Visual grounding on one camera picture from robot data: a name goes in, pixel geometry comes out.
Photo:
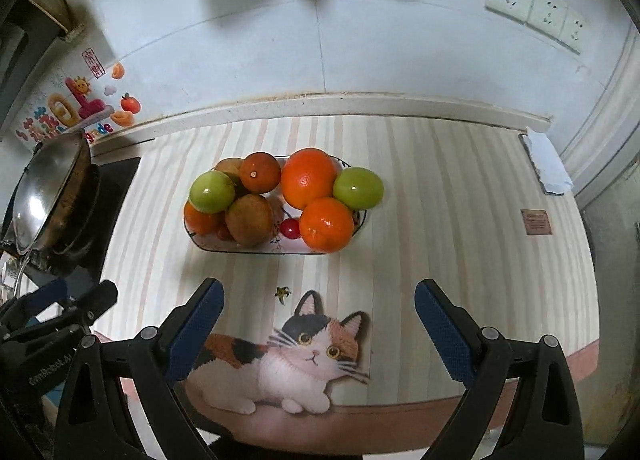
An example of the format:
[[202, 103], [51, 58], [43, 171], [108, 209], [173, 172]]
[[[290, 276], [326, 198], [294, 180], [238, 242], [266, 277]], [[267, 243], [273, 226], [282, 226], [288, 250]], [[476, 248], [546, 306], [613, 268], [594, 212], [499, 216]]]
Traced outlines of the small orange tangerine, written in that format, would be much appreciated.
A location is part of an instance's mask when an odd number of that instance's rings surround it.
[[224, 226], [224, 213], [198, 211], [190, 201], [187, 201], [183, 207], [183, 222], [190, 234], [212, 235]]

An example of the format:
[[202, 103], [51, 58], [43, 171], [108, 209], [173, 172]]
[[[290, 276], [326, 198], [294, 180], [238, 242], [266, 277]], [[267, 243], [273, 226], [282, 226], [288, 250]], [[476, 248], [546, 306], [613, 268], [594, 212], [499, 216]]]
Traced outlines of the green apple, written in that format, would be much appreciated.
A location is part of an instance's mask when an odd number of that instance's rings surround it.
[[234, 183], [226, 173], [218, 170], [209, 170], [199, 175], [189, 191], [191, 205], [206, 214], [224, 211], [234, 199]]
[[382, 201], [383, 196], [383, 181], [366, 168], [346, 168], [333, 184], [333, 197], [352, 210], [372, 209]]

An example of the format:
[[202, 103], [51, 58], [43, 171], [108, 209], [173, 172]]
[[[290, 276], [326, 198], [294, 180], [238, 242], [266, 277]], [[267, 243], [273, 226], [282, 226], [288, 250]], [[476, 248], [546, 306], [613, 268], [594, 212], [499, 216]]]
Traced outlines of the white fruit plate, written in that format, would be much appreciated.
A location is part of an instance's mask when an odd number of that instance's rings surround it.
[[301, 238], [291, 239], [280, 232], [280, 224], [284, 220], [298, 219], [302, 211], [290, 206], [282, 196], [280, 187], [275, 188], [270, 193], [264, 194], [268, 200], [273, 213], [274, 228], [272, 238], [253, 248], [241, 246], [232, 240], [221, 240], [215, 234], [198, 235], [192, 232], [186, 222], [183, 222], [184, 229], [189, 235], [192, 243], [198, 248], [208, 252], [231, 252], [249, 254], [317, 254], [317, 251], [310, 249]]

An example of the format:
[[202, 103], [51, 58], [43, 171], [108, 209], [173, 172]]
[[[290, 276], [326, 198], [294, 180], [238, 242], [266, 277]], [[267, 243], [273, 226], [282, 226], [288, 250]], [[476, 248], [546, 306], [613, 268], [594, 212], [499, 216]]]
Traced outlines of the white folded cloth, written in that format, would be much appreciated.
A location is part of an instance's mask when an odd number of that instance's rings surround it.
[[546, 195], [563, 196], [573, 191], [573, 181], [547, 135], [528, 128], [518, 138]]

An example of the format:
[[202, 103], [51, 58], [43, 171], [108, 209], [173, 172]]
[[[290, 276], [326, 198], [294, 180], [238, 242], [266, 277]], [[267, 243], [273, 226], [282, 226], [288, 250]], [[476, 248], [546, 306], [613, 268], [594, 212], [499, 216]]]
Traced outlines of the striped cat table mat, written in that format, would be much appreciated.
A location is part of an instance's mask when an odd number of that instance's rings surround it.
[[[226, 157], [318, 147], [382, 177], [385, 195], [352, 242], [328, 255], [213, 253], [183, 227], [192, 181]], [[96, 325], [114, 340], [160, 324], [207, 277], [224, 285], [216, 330], [262, 342], [308, 290], [329, 315], [361, 311], [360, 369], [324, 414], [259, 405], [249, 416], [182, 394], [205, 428], [239, 440], [326, 454], [419, 449], [434, 440], [463, 388], [450, 379], [416, 315], [416, 284], [432, 278], [481, 326], [506, 337], [559, 339], [576, 380], [597, 369], [596, 278], [571, 195], [545, 195], [518, 135], [478, 124], [404, 117], [291, 117], [236, 121], [158, 137], [132, 149], [140, 165], [102, 275], [116, 305]], [[521, 209], [546, 210], [552, 235], [527, 236]]]

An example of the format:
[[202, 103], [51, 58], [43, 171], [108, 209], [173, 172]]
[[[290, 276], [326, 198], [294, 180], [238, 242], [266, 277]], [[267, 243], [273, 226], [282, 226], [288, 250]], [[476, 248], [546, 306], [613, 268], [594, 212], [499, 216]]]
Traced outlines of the white wall socket strip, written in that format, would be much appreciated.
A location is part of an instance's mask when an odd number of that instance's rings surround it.
[[589, 37], [589, 24], [564, 0], [485, 0], [485, 8], [558, 41], [576, 54]]

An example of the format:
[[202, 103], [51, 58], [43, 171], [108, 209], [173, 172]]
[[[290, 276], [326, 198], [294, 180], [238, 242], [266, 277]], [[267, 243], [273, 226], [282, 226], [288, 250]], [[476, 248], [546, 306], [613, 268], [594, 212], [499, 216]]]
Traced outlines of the large orange fruit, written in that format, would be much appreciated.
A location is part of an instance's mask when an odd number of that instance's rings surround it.
[[312, 201], [331, 197], [337, 170], [325, 151], [308, 147], [297, 150], [285, 162], [280, 180], [284, 200], [303, 210]]

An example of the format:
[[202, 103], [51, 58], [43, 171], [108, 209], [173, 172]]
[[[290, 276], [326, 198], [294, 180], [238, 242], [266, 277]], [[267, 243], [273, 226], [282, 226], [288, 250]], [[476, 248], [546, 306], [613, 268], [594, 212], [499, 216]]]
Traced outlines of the brown kiwi fruit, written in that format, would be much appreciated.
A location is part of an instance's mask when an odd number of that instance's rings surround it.
[[232, 238], [243, 247], [256, 247], [273, 236], [273, 212], [262, 195], [247, 194], [232, 202], [226, 224]]

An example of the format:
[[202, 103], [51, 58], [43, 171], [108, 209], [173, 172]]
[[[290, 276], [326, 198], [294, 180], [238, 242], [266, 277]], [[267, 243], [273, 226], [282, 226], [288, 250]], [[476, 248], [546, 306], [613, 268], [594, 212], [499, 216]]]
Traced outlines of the colourful wall sticker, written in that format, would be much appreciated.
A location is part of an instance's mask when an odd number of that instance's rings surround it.
[[15, 107], [9, 132], [27, 146], [73, 131], [94, 143], [141, 122], [144, 111], [134, 71], [108, 46], [83, 42], [43, 57]]

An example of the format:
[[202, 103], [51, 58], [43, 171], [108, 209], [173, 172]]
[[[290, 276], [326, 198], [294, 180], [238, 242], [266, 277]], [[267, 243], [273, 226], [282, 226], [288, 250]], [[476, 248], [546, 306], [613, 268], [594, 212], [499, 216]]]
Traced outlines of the black induction stove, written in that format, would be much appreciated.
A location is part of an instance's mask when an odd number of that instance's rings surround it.
[[108, 244], [139, 165], [138, 157], [90, 165], [70, 224], [51, 250], [30, 261], [29, 280], [41, 287], [61, 277], [74, 295], [100, 281]]

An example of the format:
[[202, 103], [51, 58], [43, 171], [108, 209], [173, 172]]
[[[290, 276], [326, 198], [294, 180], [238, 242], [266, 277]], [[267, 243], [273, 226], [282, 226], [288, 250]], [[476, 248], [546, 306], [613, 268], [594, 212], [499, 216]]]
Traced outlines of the steel wok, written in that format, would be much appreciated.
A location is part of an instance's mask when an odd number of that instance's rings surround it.
[[64, 233], [86, 180], [91, 156], [84, 132], [44, 141], [18, 181], [12, 227], [20, 257], [51, 248]]

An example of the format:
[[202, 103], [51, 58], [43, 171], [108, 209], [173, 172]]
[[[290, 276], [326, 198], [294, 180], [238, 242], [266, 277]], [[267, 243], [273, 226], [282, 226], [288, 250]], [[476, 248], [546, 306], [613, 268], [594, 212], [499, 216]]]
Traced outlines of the brown mat label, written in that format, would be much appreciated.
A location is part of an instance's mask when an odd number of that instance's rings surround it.
[[552, 226], [546, 210], [521, 209], [527, 236], [552, 235]]

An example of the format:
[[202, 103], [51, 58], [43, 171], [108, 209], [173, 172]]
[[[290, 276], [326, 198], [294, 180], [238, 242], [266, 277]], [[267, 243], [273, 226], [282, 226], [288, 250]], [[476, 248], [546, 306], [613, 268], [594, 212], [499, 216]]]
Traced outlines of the red cherry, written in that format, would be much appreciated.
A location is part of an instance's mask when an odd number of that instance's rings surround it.
[[233, 237], [225, 224], [218, 226], [216, 236], [221, 241], [233, 241]]
[[288, 217], [284, 219], [279, 225], [280, 234], [290, 240], [297, 240], [300, 238], [300, 226], [299, 219], [297, 217]]

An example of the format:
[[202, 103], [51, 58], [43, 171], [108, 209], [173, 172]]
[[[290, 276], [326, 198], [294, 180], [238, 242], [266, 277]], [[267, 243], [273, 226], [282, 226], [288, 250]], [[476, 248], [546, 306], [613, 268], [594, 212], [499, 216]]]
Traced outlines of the orange tangerine front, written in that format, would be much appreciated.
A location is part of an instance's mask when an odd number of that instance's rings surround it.
[[314, 199], [299, 219], [300, 237], [307, 247], [321, 253], [345, 248], [355, 230], [354, 218], [343, 202], [323, 197]]

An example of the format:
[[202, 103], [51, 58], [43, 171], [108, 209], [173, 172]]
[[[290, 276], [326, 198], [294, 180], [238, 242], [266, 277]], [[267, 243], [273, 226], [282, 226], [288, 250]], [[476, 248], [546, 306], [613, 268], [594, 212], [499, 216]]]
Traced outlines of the dark orange tangerine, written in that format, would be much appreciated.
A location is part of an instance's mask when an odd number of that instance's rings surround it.
[[243, 160], [240, 178], [247, 191], [254, 194], [270, 193], [280, 183], [280, 163], [272, 155], [256, 151]]

